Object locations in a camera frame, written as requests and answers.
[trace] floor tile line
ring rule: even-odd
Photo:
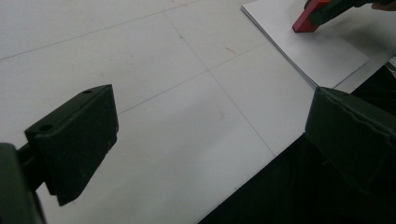
[[[238,55],[235,55],[234,57],[232,57],[231,59],[228,59],[228,60],[225,61],[225,62],[219,63],[218,65],[209,68],[208,70],[210,71],[210,70],[212,70],[212,69],[215,69],[215,68],[217,68],[217,67],[219,67],[219,66],[221,66],[221,65],[223,65],[223,64],[225,64],[225,63],[227,63],[227,62],[229,62],[229,61],[231,61],[231,60],[233,60],[233,59],[236,59],[236,58],[238,58],[238,57],[240,57],[240,56],[242,56],[242,55],[244,55],[244,54],[246,54],[246,53],[249,53],[249,52],[251,52],[252,50],[257,49],[257,48],[261,47],[262,45],[268,44],[268,43],[270,43],[270,42],[269,42],[269,41],[265,41],[265,42],[263,42],[263,43],[260,43],[259,45],[255,46],[255,47],[253,47],[253,48],[251,48],[251,49],[247,49],[247,50],[245,50],[245,51],[239,53]]]
[[[155,94],[155,95],[149,97],[147,100],[144,100],[144,101],[140,102],[140,103],[137,104],[137,105],[133,105],[133,106],[129,107],[128,109],[125,109],[125,110],[121,111],[120,113],[117,114],[117,116],[121,116],[121,115],[124,114],[125,112],[128,112],[129,110],[134,109],[135,107],[137,107],[137,106],[139,106],[139,105],[142,105],[143,103],[145,103],[145,102],[147,102],[147,101],[149,101],[149,100],[152,100],[153,98],[155,98],[155,97],[157,97],[157,96],[159,96],[159,95],[161,95],[161,94],[163,94],[163,93],[166,93],[166,92],[168,92],[168,91],[171,91],[172,89],[174,89],[174,88],[176,88],[176,87],[178,87],[178,86],[180,86],[180,85],[182,85],[182,84],[184,84],[184,83],[186,83],[186,82],[188,82],[188,81],[191,81],[191,80],[193,80],[193,79],[195,79],[195,78],[198,78],[199,76],[201,76],[201,75],[203,75],[203,74],[205,74],[205,73],[207,73],[207,71],[204,71],[204,72],[202,72],[202,73],[200,73],[200,74],[198,74],[198,75],[195,75],[195,76],[190,77],[190,78],[188,78],[188,79],[186,79],[186,80],[184,80],[184,81],[181,81],[181,82],[177,83],[175,86],[173,86],[173,87],[171,87],[171,88],[169,88],[169,89],[167,89],[167,90],[165,90],[165,91],[162,91],[162,92],[160,92],[160,93],[157,93],[157,94]]]
[[[192,46],[187,42],[187,40],[183,37],[183,35],[181,34],[181,32],[176,28],[176,26],[172,23],[172,21],[168,18],[168,16],[166,16],[165,13],[163,13],[163,15],[165,16],[165,18],[169,21],[169,23],[172,25],[172,27],[175,29],[175,31],[178,33],[178,35],[180,36],[180,38],[183,39],[184,43],[189,47],[189,49],[194,53],[195,57],[201,62],[201,64],[205,67],[206,72],[209,71],[209,68],[207,68],[206,64],[204,63],[204,61],[202,61],[202,59],[198,56],[197,52],[195,52],[195,50],[192,48]]]
[[[193,1],[193,2],[191,2],[191,3],[186,4],[185,6],[187,6],[187,5],[189,5],[189,4],[196,3],[196,2],[198,2],[198,1],[200,1],[200,0]],[[122,26],[122,25],[124,25],[124,24],[126,24],[126,23],[129,23],[129,22],[139,21],[139,20],[145,19],[145,18],[150,17],[150,16],[154,16],[154,15],[157,15],[157,14],[164,13],[165,11],[168,11],[168,10],[172,10],[172,9],[175,9],[175,8],[178,8],[178,7],[185,7],[185,6],[183,6],[183,5],[178,5],[178,6],[170,7],[170,8],[161,10],[161,11],[157,11],[157,12],[151,13],[151,14],[146,15],[146,16],[142,16],[142,17],[139,17],[139,18],[134,18],[134,19],[129,20],[129,21],[123,21],[123,22],[120,22],[120,23],[117,23],[117,24],[113,24],[113,25],[110,25],[110,26],[101,28],[101,29],[99,29],[99,30],[95,30],[95,31],[91,31],[91,32],[88,32],[88,33],[85,33],[85,34],[82,34],[82,35],[77,35],[77,36],[74,36],[74,37],[70,37],[70,38],[67,38],[67,39],[64,39],[64,40],[60,40],[60,41],[57,41],[57,42],[55,42],[55,43],[48,44],[48,45],[45,45],[45,46],[41,46],[41,47],[38,47],[38,48],[35,48],[35,49],[29,49],[29,50],[26,50],[26,51],[21,52],[21,53],[16,53],[16,54],[13,54],[13,55],[10,55],[10,56],[1,58],[1,59],[0,59],[0,62],[3,61],[3,60],[9,59],[9,58],[14,58],[14,57],[18,57],[18,56],[21,56],[21,55],[23,55],[23,54],[26,54],[26,53],[30,53],[30,52],[35,51],[35,50],[40,50],[40,49],[49,48],[49,47],[52,47],[52,46],[54,46],[54,45],[66,43],[66,42],[68,42],[68,41],[72,41],[72,40],[81,38],[81,37],[86,36],[86,35],[92,35],[92,34],[95,34],[95,33],[99,33],[99,32],[102,32],[102,31],[104,31],[104,30],[106,30],[106,29],[111,29],[111,28],[115,28],[115,27],[117,27],[117,26]]]
[[[270,150],[270,152],[273,154],[274,158],[276,157],[276,154],[273,152],[273,150],[268,146],[268,144],[264,141],[262,136],[257,132],[256,128],[251,124],[251,122],[248,120],[248,118],[245,116],[245,114],[242,112],[241,108],[236,104],[235,100],[230,96],[230,94],[221,86],[219,81],[213,76],[213,74],[209,71],[210,76],[212,76],[216,83],[218,83],[219,87],[224,91],[224,93],[227,95],[227,97],[233,102],[233,105],[237,108],[239,113],[244,117],[244,119],[247,121],[247,123],[250,125],[250,127],[254,130],[254,132],[260,137],[260,139],[264,142],[265,146]]]

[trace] table surface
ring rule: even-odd
[[[0,2],[0,142],[111,83],[118,143],[48,223],[196,223],[304,132],[314,90],[240,10],[253,0]]]

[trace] hand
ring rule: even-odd
[[[384,11],[396,11],[396,1],[393,1],[392,3],[387,4],[386,6],[382,6],[379,3],[373,3],[372,9],[384,10]]]

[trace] white paper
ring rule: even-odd
[[[304,1],[260,0],[243,10],[271,39],[314,88],[334,88],[365,65],[369,58],[331,27],[296,34],[292,25],[303,12]]]

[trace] screw hole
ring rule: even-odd
[[[43,126],[40,127],[40,131],[41,132],[46,132],[46,131],[49,131],[51,129],[52,129],[52,125],[50,125],[50,124],[43,125]]]

